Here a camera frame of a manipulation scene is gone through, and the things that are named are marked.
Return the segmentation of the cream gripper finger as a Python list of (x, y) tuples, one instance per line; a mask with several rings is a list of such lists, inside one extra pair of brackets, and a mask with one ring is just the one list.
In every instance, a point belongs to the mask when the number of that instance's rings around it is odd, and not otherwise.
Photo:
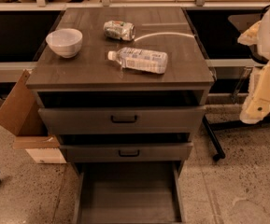
[(242, 105), (240, 120), (255, 124), (270, 113), (270, 62), (263, 68), (254, 67), (249, 78), (249, 95)]
[(240, 37), (237, 38), (237, 42), (242, 45), (251, 46), (258, 43), (258, 31), (261, 22), (257, 21), (251, 25)]

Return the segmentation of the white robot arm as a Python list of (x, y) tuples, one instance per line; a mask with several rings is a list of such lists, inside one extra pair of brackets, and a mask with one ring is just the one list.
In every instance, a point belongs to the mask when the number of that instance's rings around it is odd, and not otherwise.
[(262, 68), (254, 68), (249, 79), (249, 95), (240, 113), (240, 120), (255, 124), (270, 113), (270, 8), (262, 19), (257, 21), (238, 37), (242, 45), (256, 45), (257, 52), (268, 60)]

